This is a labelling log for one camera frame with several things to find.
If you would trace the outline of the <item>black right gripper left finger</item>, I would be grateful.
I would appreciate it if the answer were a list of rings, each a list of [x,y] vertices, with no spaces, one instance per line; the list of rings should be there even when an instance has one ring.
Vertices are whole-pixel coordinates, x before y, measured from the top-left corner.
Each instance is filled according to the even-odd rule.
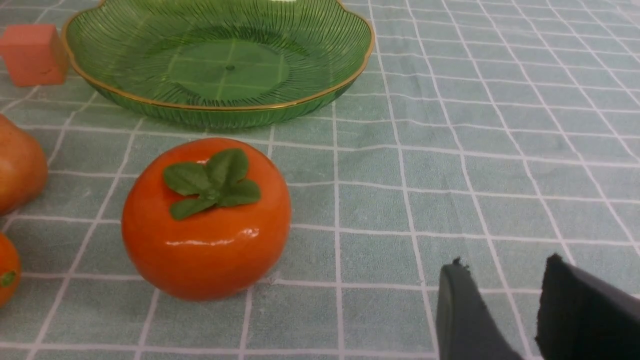
[[[521,360],[503,337],[460,258],[439,271],[436,337],[441,360]]]

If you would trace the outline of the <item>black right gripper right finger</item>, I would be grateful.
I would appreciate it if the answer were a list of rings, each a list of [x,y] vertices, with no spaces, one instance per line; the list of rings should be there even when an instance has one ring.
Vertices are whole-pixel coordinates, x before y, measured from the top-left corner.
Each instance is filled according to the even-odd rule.
[[[546,360],[637,360],[640,302],[571,265],[546,260],[535,343]]]

